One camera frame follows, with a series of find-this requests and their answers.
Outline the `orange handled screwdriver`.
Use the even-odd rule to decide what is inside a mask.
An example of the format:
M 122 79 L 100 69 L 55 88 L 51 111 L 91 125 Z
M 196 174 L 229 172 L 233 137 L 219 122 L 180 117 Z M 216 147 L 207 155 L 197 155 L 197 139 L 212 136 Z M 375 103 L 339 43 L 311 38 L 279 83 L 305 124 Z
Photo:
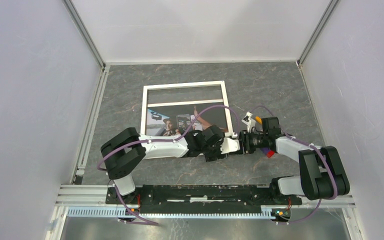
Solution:
M 259 116 L 255 117 L 255 121 L 258 122 L 260 125 L 263 124 L 263 121 L 262 121 L 262 119 Z

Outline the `photo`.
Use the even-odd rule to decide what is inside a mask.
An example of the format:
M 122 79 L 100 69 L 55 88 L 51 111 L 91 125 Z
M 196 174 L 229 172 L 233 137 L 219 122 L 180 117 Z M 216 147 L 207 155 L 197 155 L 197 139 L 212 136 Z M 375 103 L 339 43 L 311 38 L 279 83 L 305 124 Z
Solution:
M 222 105 L 222 99 L 150 103 L 142 110 L 140 133 L 166 137 L 181 135 L 187 129 L 203 131 L 212 125 L 231 132 L 231 114 Z

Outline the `white photo frame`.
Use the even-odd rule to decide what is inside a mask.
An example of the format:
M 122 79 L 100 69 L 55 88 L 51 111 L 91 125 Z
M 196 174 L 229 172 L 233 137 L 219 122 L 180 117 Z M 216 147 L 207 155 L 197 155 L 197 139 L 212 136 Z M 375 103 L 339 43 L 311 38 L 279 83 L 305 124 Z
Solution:
M 221 80 L 192 83 L 146 85 L 143 87 L 141 113 L 148 104 L 219 99 L 223 100 L 224 105 L 222 105 L 222 107 L 229 110 L 227 108 L 229 102 L 227 97 L 226 85 L 225 82 Z M 232 133 L 233 130 L 234 127 L 232 123 L 231 131 L 224 133 Z

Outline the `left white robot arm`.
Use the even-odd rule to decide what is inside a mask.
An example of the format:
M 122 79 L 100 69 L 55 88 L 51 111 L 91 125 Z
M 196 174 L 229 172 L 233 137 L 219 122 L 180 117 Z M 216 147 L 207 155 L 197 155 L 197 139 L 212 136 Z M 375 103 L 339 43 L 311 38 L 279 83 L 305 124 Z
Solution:
M 132 172 L 142 160 L 199 155 L 208 162 L 222 159 L 227 155 L 223 149 L 225 139 L 225 133 L 215 125 L 173 136 L 139 134 L 136 128 L 129 127 L 101 146 L 103 170 L 118 190 L 119 199 L 131 204 L 137 198 Z

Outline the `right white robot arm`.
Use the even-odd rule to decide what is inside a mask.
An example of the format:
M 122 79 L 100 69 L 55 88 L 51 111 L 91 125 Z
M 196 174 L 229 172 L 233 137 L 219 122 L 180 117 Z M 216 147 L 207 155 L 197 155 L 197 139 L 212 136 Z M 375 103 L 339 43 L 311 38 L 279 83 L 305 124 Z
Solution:
M 305 143 L 284 133 L 277 117 L 245 116 L 241 121 L 247 126 L 239 134 L 243 153 L 261 149 L 267 156 L 283 155 L 299 165 L 299 175 L 272 179 L 268 196 L 273 203 L 282 204 L 289 195 L 320 200 L 349 194 L 350 182 L 335 147 Z

